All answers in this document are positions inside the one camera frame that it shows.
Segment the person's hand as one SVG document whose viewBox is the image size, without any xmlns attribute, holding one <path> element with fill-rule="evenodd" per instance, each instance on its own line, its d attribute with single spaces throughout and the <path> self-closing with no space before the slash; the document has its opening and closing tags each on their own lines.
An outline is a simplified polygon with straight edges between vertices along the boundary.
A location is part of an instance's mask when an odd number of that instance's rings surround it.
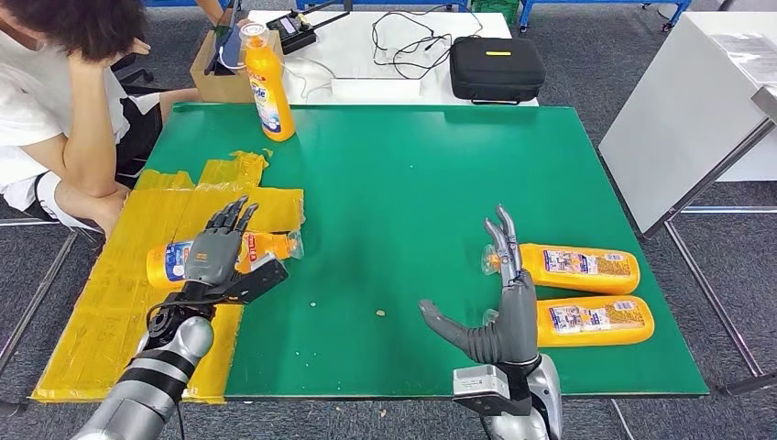
<svg viewBox="0 0 777 440">
<path fill-rule="evenodd" d="M 134 38 L 133 42 L 127 49 L 124 49 L 117 53 L 109 62 L 110 65 L 116 64 L 123 58 L 130 55 L 148 55 L 150 52 L 150 45 L 140 38 Z"/>
</svg>

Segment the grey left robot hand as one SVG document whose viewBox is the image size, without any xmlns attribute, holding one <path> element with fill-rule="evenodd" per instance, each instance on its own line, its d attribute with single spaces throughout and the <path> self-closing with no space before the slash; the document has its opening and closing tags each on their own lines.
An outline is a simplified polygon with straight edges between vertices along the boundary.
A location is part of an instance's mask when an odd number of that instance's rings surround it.
<svg viewBox="0 0 777 440">
<path fill-rule="evenodd" d="M 207 221 L 205 228 L 194 238 L 189 256 L 184 263 L 186 283 L 207 286 L 222 285 L 235 271 L 243 234 L 257 203 L 244 206 L 247 195 L 228 203 Z"/>
</svg>

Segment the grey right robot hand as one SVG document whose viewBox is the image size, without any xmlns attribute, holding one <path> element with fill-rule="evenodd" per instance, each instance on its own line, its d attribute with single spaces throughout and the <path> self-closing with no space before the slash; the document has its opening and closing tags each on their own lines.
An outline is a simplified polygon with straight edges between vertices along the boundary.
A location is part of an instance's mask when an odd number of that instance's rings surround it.
<svg viewBox="0 0 777 440">
<path fill-rule="evenodd" d="M 429 300 L 419 302 L 424 322 L 438 336 L 480 364 L 528 364 L 539 356 L 537 295 L 530 273 L 523 267 L 514 221 L 502 206 L 496 207 L 500 224 L 489 218 L 484 227 L 498 257 L 501 294 L 497 321 L 466 327 L 444 316 Z"/>
</svg>

